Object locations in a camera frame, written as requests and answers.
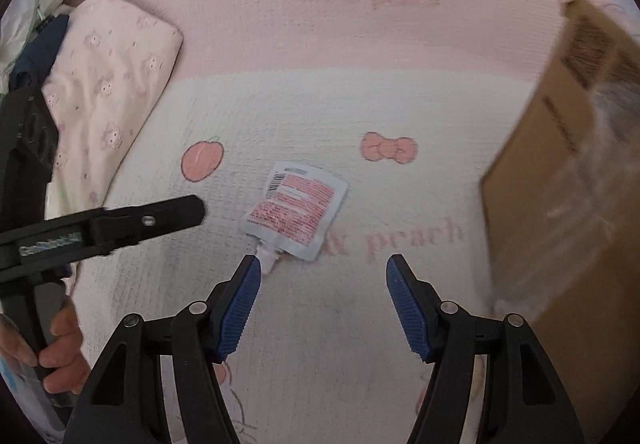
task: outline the blue gripper pad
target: blue gripper pad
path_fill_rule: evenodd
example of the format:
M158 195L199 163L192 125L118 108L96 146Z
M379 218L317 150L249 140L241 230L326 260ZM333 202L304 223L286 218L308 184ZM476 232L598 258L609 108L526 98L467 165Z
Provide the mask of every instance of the blue gripper pad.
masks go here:
M412 352L427 361L431 355L431 345L427 334L427 322L414 294L406 282L396 262L392 258L386 262L386 287L400 318L400 324Z
M260 261L254 258L222 317L220 340L216 347L216 354L220 359L225 360L238 348L240 336L254 306L258 289L260 289Z

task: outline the human hand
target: human hand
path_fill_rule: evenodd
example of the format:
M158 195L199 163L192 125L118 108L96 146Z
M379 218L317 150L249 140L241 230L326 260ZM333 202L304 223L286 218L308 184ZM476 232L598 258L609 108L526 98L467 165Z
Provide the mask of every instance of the human hand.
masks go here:
M21 375L20 363L27 366L55 368L44 380L44 388L50 394L72 391L79 394L91 369L80 352L82 332L78 326L76 309L70 298L51 321L50 332L57 340L36 357L31 347L24 341L14 323L4 315L0 316L0 355L8 366Z

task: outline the cardboard box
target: cardboard box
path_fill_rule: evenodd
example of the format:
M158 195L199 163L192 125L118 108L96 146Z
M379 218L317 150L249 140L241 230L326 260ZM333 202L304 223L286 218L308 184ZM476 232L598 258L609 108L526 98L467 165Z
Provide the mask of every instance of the cardboard box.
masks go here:
M588 442L640 384L640 48L585 0L481 182L497 315L533 326Z

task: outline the metal screw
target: metal screw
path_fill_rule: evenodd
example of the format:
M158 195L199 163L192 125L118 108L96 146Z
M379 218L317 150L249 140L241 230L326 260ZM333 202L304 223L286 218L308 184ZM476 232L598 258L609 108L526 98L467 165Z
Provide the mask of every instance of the metal screw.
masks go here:
M440 310L442 310L445 314L455 314L458 312L458 306L452 301L443 301L440 304Z
M189 312L191 312L191 314L202 314L205 310L207 310L207 304L203 301L197 301L189 305Z
M507 321L512 327L521 327L524 325L524 318L520 314L509 314Z
M135 327L140 321L140 316L137 314L129 314L126 318L124 318L124 326L131 328Z

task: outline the mattress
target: mattress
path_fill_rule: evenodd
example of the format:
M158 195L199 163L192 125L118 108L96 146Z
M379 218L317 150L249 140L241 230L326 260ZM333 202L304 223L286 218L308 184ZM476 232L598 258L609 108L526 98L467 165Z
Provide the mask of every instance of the mattress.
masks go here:
M209 213L83 264L74 299L89 361L126 313L173 315L228 278L255 250L239 218L274 162L299 161L350 188L318 260L283 258L263 281L225 401L244 442L404 442L430 368L406 344L385 261L404 254L443 298L490 315L478 179L544 68L558 0L129 1L184 43L106 206L196 193ZM371 132L411 138L415 159L368 160ZM181 161L202 142L223 156L199 180ZM475 439L481 376L463 442ZM178 441L168 367L164 380Z

